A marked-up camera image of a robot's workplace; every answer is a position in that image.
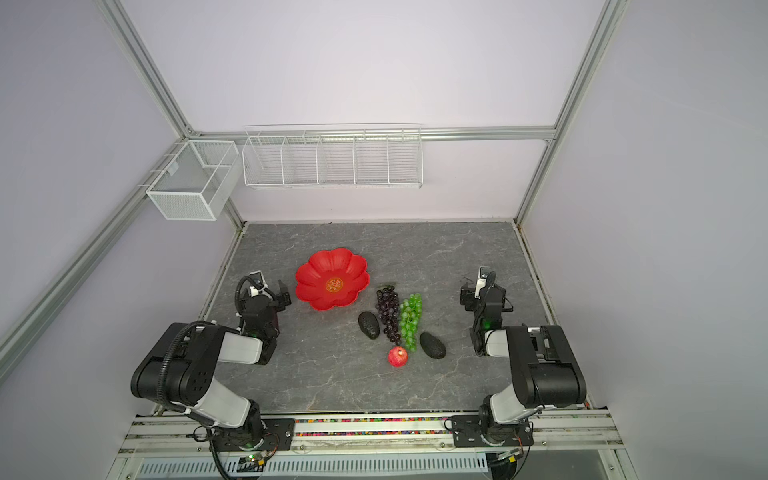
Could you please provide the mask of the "dark avocado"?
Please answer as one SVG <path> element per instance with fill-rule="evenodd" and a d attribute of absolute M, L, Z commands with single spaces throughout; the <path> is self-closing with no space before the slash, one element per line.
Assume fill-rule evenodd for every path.
<path fill-rule="evenodd" d="M 359 314 L 358 325 L 363 334 L 369 339 L 375 340 L 381 334 L 378 318 L 370 311 L 364 311 Z"/>
<path fill-rule="evenodd" d="M 443 359 L 447 355 L 445 344 L 429 332 L 423 332 L 419 337 L 421 348 L 432 359 Z"/>

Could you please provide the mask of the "green grape bunch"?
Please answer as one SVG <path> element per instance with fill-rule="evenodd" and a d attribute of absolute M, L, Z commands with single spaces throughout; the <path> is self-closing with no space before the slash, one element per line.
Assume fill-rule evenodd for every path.
<path fill-rule="evenodd" d="M 399 329 L 401 344 L 407 351 L 415 351 L 417 333 L 423 314 L 423 303 L 420 294 L 412 294 L 400 306 Z"/>

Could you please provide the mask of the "red flower-shaped fruit bowl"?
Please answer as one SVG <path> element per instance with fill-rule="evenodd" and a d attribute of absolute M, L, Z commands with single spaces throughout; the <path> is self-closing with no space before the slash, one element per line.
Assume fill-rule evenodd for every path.
<path fill-rule="evenodd" d="M 346 307 L 370 284 L 368 262 L 346 248 L 314 253 L 295 274 L 296 297 L 316 311 Z"/>

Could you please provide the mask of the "dark purple grape bunch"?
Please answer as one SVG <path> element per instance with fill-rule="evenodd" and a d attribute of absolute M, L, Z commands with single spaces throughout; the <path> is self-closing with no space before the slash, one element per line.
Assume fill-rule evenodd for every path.
<path fill-rule="evenodd" d="M 395 346 L 400 346 L 399 296 L 393 285 L 385 285 L 376 291 L 376 297 L 376 309 L 383 333 Z"/>

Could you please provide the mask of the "red apple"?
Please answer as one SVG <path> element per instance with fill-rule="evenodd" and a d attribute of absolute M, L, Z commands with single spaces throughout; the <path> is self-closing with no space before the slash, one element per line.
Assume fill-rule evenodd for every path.
<path fill-rule="evenodd" d="M 388 363 L 395 367 L 395 368 L 401 368 L 405 366 L 408 362 L 409 355 L 405 348 L 396 346 L 392 348 L 387 355 Z"/>

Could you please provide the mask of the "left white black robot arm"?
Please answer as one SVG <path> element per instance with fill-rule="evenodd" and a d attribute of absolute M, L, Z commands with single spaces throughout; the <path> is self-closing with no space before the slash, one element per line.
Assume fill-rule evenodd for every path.
<path fill-rule="evenodd" d="M 242 277 L 234 294 L 238 325 L 171 324 L 134 371 L 132 395 L 198 421 L 236 449 L 260 448 L 267 431 L 259 405 L 223 385 L 215 371 L 220 363 L 268 364 L 280 335 L 278 314 L 291 303 L 284 282 L 274 291 L 260 271 Z"/>

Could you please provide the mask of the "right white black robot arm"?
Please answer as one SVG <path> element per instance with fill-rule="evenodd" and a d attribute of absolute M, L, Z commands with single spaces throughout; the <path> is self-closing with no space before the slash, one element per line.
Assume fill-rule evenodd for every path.
<path fill-rule="evenodd" d="M 511 383 L 488 395 L 478 409 L 480 439 L 491 446 L 514 441 L 529 444 L 530 419 L 545 408 L 581 405 L 587 386 L 562 327 L 505 326 L 513 306 L 496 272 L 480 267 L 477 279 L 462 286 L 460 304 L 473 314 L 470 330 L 475 353 L 508 361 Z"/>

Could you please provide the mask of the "small white mesh basket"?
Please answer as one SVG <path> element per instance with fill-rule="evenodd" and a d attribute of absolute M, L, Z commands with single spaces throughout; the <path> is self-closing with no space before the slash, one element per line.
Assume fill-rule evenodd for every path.
<path fill-rule="evenodd" d="M 187 140 L 150 183 L 147 195 L 172 221 L 215 221 L 242 176 L 233 141 Z"/>

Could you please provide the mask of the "white vent grille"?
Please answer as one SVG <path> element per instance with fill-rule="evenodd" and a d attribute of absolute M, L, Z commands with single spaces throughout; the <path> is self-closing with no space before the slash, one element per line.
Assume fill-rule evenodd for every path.
<path fill-rule="evenodd" d="M 221 463 L 230 478 L 271 477 L 383 477 L 425 474 L 486 474 L 486 456 L 476 453 L 413 455 L 277 455 L 259 464 L 250 456 L 229 457 Z M 137 479 L 219 479 L 211 458 L 151 458 L 135 474 Z"/>

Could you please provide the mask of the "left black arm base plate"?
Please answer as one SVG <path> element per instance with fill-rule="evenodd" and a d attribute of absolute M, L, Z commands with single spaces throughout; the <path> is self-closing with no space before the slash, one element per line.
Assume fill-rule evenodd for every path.
<path fill-rule="evenodd" d="M 295 426 L 294 418 L 275 417 L 262 419 L 253 431 L 248 425 L 238 429 L 216 427 L 213 444 L 219 452 L 287 451 L 291 448 Z"/>

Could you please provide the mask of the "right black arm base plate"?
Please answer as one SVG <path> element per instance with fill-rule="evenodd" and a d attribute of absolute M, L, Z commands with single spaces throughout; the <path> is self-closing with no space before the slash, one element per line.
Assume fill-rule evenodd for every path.
<path fill-rule="evenodd" d="M 459 448 L 529 447 L 534 444 L 530 422 L 499 424 L 479 414 L 453 415 L 443 422 Z"/>

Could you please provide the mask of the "aluminium front rail frame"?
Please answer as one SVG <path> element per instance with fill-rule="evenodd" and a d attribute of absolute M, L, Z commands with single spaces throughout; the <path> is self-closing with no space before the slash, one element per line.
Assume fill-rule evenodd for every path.
<path fill-rule="evenodd" d="M 250 456 L 264 464 L 280 455 L 413 455 L 476 453 L 486 456 L 490 471 L 483 479 L 522 479 L 542 463 L 545 452 L 586 451 L 597 460 L 597 475 L 634 479 L 637 473 L 623 439 L 606 410 L 570 408 L 533 416 L 534 444 L 529 447 L 459 448 L 443 422 L 453 415 L 475 412 L 394 412 L 351 414 L 276 414 L 296 422 L 287 451 L 219 452 L 202 427 L 180 415 L 138 416 L 108 473 L 111 479 L 137 479 L 151 458 L 211 458 L 222 478 L 230 478 L 221 460 Z"/>

